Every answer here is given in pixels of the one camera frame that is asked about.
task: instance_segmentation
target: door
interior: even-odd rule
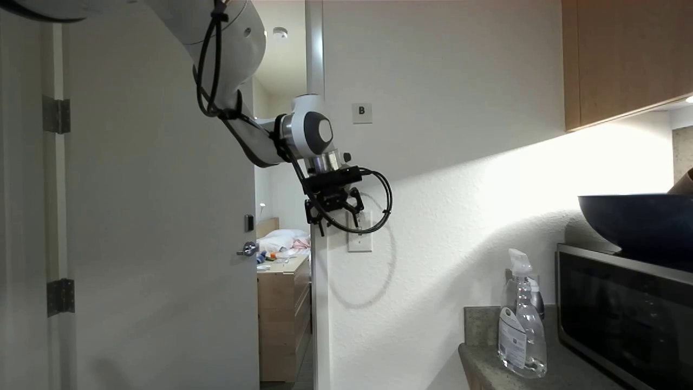
[[[257,387],[254,176],[143,6],[67,30],[69,257],[84,390]]]
[[[41,28],[0,10],[0,387],[48,387]]]

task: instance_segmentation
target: countertop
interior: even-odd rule
[[[509,373],[496,355],[498,307],[466,307],[466,340],[459,358],[473,390],[621,390],[617,381],[594,369],[581,355],[562,345],[556,335],[556,309],[547,309],[549,375],[522,379]]]

